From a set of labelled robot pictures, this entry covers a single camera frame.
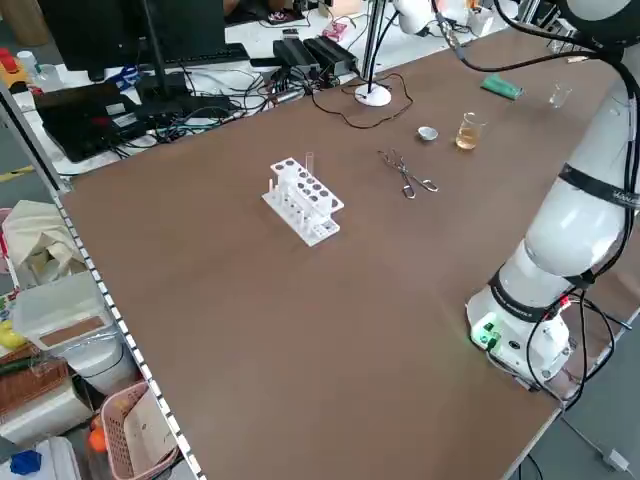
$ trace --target computer monitor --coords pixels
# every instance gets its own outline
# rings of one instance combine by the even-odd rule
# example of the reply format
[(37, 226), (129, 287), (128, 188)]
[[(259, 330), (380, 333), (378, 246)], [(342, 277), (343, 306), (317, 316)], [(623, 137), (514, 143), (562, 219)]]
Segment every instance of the computer monitor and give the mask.
[[(139, 0), (39, 0), (69, 70), (153, 61)], [(148, 0), (167, 63), (225, 47), (222, 0)]]

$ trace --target test tube rack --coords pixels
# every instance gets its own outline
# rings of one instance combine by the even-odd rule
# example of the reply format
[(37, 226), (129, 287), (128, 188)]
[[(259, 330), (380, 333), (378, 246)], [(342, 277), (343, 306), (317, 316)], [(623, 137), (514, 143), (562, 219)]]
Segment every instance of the test tube rack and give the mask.
[(344, 203), (293, 158), (271, 165), (276, 182), (269, 179), (265, 202), (307, 245), (313, 247), (340, 231), (331, 214)]

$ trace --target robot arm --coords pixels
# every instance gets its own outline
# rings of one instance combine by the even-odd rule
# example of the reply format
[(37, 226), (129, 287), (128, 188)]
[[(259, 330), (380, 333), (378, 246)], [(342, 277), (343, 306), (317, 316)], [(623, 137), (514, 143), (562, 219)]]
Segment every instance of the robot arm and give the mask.
[(400, 14), (400, 29), (408, 35), (420, 35), (427, 24), (436, 17), (429, 2), (425, 0), (393, 0), (393, 6)]
[[(443, 23), (446, 16), (444, 8), (438, 11), (436, 0), (394, 0), (393, 4), (400, 13), (400, 27), (408, 34), (420, 35), (430, 21)], [(635, 45), (640, 41), (640, 0), (557, 0), (557, 4), (588, 40), (585, 43), (618, 52), (624, 49), (623, 65), (636, 81), (640, 79), (640, 45)], [(451, 39), (455, 47), (455, 35)], [(576, 187), (566, 171), (579, 171), (610, 192), (617, 188), (622, 197), (631, 193), (622, 190), (625, 157), (630, 157), (621, 146), (628, 143), (629, 125), (635, 126), (634, 114), (635, 104), (629, 102), (626, 85), (619, 80), (515, 253), (467, 304), (473, 342), (532, 383), (552, 378), (572, 351), (569, 330), (559, 310), (550, 312), (550, 307), (570, 289), (569, 279), (574, 281), (605, 258), (625, 228), (628, 209), (637, 208), (637, 202), (629, 207)]]

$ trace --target lamp base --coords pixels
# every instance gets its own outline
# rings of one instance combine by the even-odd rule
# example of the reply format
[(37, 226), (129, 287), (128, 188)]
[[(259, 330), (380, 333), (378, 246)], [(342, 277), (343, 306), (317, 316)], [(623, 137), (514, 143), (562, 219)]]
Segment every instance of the lamp base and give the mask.
[(384, 107), (391, 102), (391, 92), (382, 85), (371, 85), (369, 91), (368, 85), (360, 85), (355, 91), (356, 100), (370, 107)]

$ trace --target table surface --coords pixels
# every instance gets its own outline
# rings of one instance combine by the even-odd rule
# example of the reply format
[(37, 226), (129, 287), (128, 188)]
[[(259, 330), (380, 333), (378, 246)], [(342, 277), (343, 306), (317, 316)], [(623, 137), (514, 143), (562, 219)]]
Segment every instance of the table surface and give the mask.
[[(354, 22), (355, 27), (347, 18), (340, 18), (338, 20), (340, 23), (348, 25), (346, 33), (340, 41), (340, 44), (344, 47), (348, 47), (355, 41), (355, 43), (350, 47), (350, 51), (359, 59), (362, 59), (364, 55), (364, 47), (367, 38), (366, 34), (360, 36), (367, 25), (367, 5), (367, 2), (363, 2), (362, 11), (350, 16), (353, 17), (352, 21)], [(391, 17), (394, 11), (393, 6), (389, 4), (385, 15), (387, 17)], [(287, 25), (287, 27), (293, 26), (297, 28), (300, 33), (300, 38), (304, 39), (320, 35), (322, 30), (329, 23), (329, 19), (322, 16), (317, 10), (308, 12), (308, 18), (310, 26), (307, 26), (305, 21), (301, 21), (298, 22), (299, 24), (294, 23)], [(225, 30), (226, 42), (242, 43), (251, 58), (272, 57), (273, 41), (282, 38), (282, 28), (269, 28), (264, 25), (258, 22), (251, 22), (229, 27)], [(501, 19), (496, 18), (494, 19), (490, 32), (495, 32), (502, 28), (504, 28), (504, 22)], [(461, 41), (464, 42), (472, 40), (473, 36), (466, 34), (461, 35), (460, 38)], [(385, 37), (385, 42), (378, 54), (377, 69), (385, 70), (390, 67), (415, 60), (416, 58), (430, 55), (445, 48), (446, 44), (441, 38), (409, 36), (402, 33), (400, 28), (397, 26), (392, 27)], [(79, 87), (91, 83), (87, 76), (87, 72), (70, 72), (64, 65), (58, 65), (57, 68), (65, 87)], [(253, 78), (256, 75), (259, 75), (259, 70), (253, 69), (248, 61), (235, 62), (231, 64), (205, 65), (189, 68), (189, 70), (193, 72), (192, 79), (196, 89), (199, 92), (207, 93), (228, 94), (231, 93), (231, 90), (229, 90), (230, 88), (245, 89), (251, 84)], [(119, 68), (109, 69), (108, 75), (114, 75), (119, 71)], [(179, 71), (179, 69), (168, 70), (168, 72), (173, 71)], [(128, 89), (124, 93), (134, 102), (139, 102), (135, 89)], [(83, 162), (70, 162), (66, 155), (44, 131), (42, 127), (42, 119), (38, 115), (38, 112), (35, 111), (31, 94), (21, 93), (15, 95), (14, 98), (23, 110), (25, 118), (31, 125), (36, 137), (43, 145), (45, 152), (51, 158), (53, 166), (59, 174), (83, 174), (120, 160), (120, 157), (115, 153), (105, 152), (86, 159)], [(247, 105), (249, 107), (255, 107), (258, 103), (260, 103), (259, 99), (249, 99), (247, 101)], [(135, 143), (138, 145), (152, 145), (154, 142), (150, 137), (147, 137), (145, 139), (138, 139)], [(139, 150), (127, 147), (123, 147), (123, 150), (131, 155), (139, 153)]]
[[(492, 65), (546, 49), (503, 32), (467, 51)], [(62, 199), (209, 478), (494, 480), (552, 417), (553, 401), (473, 346), (464, 305), (522, 238), (613, 74), (560, 60), (510, 72), (527, 92), (512, 103), (451, 52), (394, 71), (415, 103), (376, 129), (306, 98), (78, 177)], [(553, 111), (556, 81), (573, 93)], [(380, 110), (340, 89), (317, 101), (370, 123), (404, 104), (391, 86)], [(489, 120), (473, 152), (452, 144), (465, 111)], [(429, 145), (425, 124), (440, 131)], [(392, 147), (440, 191), (406, 200), (376, 155)], [(346, 205), (314, 248), (261, 199), (269, 165), (308, 151)], [(605, 308), (628, 316), (637, 278), (618, 281), (601, 280)]]

